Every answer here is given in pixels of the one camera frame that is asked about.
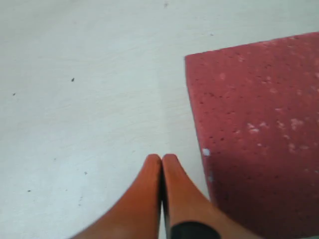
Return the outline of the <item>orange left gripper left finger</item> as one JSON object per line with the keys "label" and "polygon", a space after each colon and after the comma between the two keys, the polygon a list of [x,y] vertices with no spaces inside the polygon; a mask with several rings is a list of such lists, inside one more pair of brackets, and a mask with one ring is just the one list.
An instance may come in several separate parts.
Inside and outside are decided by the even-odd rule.
{"label": "orange left gripper left finger", "polygon": [[161,158],[146,157],[132,185],[115,205],[75,239],[157,239],[160,225]]}

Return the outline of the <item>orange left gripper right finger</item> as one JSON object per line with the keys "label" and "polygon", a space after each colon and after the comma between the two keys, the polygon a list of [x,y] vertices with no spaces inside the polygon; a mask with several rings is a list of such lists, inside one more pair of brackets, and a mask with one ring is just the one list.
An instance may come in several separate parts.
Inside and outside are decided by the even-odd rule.
{"label": "orange left gripper right finger", "polygon": [[174,154],[162,159],[166,235],[170,239],[255,239],[198,190]]}

